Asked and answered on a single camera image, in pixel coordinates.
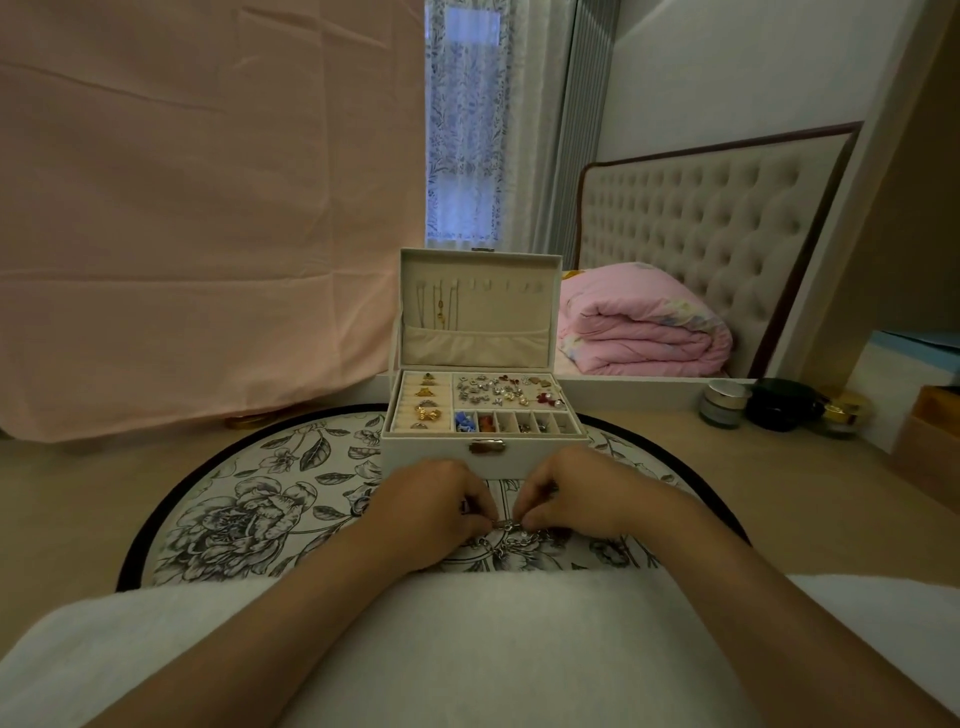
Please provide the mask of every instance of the floral sheer curtain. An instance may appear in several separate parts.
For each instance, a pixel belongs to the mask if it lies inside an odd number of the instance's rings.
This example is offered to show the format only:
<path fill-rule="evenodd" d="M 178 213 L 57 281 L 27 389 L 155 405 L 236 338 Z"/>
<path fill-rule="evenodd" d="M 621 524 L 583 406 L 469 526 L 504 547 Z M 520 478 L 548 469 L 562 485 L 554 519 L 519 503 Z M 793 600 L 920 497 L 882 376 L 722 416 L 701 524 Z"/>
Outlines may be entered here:
<path fill-rule="evenodd" d="M 545 227 L 574 0 L 427 0 L 428 247 L 530 251 Z"/>

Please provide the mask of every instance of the silver jar lid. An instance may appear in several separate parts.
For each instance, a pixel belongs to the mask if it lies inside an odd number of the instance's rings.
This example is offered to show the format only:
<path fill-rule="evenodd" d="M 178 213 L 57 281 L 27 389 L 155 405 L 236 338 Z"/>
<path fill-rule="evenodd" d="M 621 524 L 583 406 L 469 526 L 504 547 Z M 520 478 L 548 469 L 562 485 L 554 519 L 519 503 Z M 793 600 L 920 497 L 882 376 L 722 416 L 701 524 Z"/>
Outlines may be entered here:
<path fill-rule="evenodd" d="M 743 409 L 750 398 L 750 389 L 732 379 L 714 379 L 704 390 L 704 397 L 724 409 Z"/>

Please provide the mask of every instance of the wooden box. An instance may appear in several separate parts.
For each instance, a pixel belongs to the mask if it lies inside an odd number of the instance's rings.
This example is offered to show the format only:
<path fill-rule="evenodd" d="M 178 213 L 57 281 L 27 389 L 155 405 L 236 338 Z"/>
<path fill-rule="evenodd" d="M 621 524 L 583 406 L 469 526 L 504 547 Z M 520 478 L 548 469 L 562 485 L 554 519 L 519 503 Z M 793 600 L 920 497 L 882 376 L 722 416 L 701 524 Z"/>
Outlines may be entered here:
<path fill-rule="evenodd" d="M 924 387 L 890 455 L 893 470 L 960 514 L 960 390 Z"/>

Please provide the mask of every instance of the hand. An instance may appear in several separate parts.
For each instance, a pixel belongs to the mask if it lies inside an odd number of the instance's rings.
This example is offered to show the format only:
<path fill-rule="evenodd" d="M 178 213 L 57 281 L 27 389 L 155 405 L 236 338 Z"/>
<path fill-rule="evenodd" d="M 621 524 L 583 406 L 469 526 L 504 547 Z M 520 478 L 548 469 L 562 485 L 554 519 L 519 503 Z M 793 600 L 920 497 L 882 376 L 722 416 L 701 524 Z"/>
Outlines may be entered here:
<path fill-rule="evenodd" d="M 479 513 L 461 513 L 464 500 Z M 421 460 L 380 484 L 356 527 L 409 573 L 433 566 L 467 539 L 486 536 L 497 518 L 487 484 L 464 463 Z"/>
<path fill-rule="evenodd" d="M 554 452 L 520 488 L 514 519 L 527 531 L 563 527 L 597 539 L 630 533 L 644 486 L 657 483 L 609 455 L 584 447 Z"/>

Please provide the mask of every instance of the gold jar lid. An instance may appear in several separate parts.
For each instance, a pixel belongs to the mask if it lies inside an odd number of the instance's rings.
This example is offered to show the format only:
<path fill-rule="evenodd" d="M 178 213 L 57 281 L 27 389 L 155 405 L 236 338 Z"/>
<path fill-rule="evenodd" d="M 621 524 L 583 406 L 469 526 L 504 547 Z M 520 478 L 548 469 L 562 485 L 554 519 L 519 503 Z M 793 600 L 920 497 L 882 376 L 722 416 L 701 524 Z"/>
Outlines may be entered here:
<path fill-rule="evenodd" d="M 822 387 L 818 390 L 826 400 L 823 419 L 853 425 L 871 412 L 870 401 L 863 395 L 840 387 Z"/>

